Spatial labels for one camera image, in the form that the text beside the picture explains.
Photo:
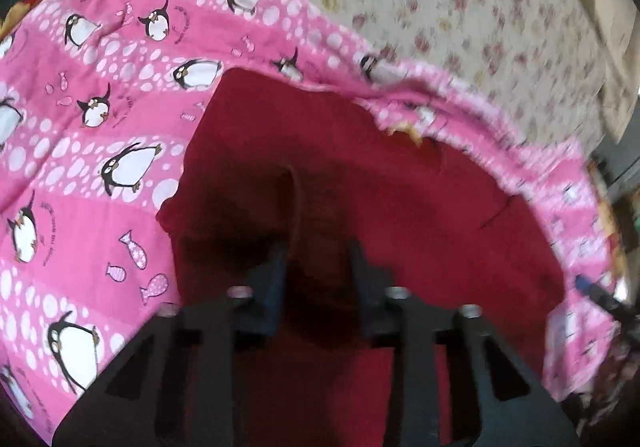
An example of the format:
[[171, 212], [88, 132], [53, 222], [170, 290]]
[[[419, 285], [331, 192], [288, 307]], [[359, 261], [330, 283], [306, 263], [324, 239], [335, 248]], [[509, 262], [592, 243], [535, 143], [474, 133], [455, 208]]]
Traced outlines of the dark red small garment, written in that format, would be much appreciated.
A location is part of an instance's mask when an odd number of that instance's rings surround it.
[[334, 92], [226, 72], [157, 215], [184, 303], [286, 254], [282, 318], [236, 358], [252, 446], [382, 443], [393, 355], [363, 336], [350, 248], [447, 308], [476, 304], [529, 367], [544, 367], [562, 269], [527, 202], [461, 151], [385, 134]]

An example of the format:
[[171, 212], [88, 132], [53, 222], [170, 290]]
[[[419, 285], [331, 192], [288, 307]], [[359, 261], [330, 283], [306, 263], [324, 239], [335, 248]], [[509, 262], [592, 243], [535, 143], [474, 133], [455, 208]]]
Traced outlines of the pink penguin print blanket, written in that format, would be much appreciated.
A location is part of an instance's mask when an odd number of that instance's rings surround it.
[[575, 277], [615, 279], [576, 141], [529, 144], [473, 86], [378, 58], [308, 0], [43, 0], [1, 42], [1, 387], [36, 438], [154, 311], [186, 304], [157, 215], [234, 69], [349, 98], [523, 198], [564, 282], [534, 372], [556, 399], [596, 374], [613, 323]]

